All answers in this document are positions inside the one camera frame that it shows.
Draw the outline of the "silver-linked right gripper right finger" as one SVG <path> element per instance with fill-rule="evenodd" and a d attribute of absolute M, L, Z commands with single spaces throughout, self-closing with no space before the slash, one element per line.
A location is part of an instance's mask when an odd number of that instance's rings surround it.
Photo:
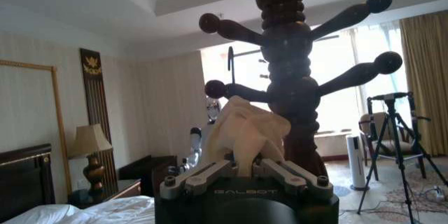
<path fill-rule="evenodd" d="M 305 190 L 312 196 L 332 196 L 333 185 L 324 175 L 316 176 L 292 161 L 264 158 L 253 162 L 253 175 L 272 177 L 289 195 L 300 195 Z"/>

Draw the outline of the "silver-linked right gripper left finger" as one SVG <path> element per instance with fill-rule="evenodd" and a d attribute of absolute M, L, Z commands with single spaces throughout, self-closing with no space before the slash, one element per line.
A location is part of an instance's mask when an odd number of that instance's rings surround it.
<path fill-rule="evenodd" d="M 206 192 L 206 188 L 221 177 L 234 177 L 237 173 L 236 163 L 220 160 L 209 164 L 200 164 L 177 176 L 168 176 L 160 184 L 161 198 L 178 198 L 184 192 L 190 196 L 198 196 Z"/>

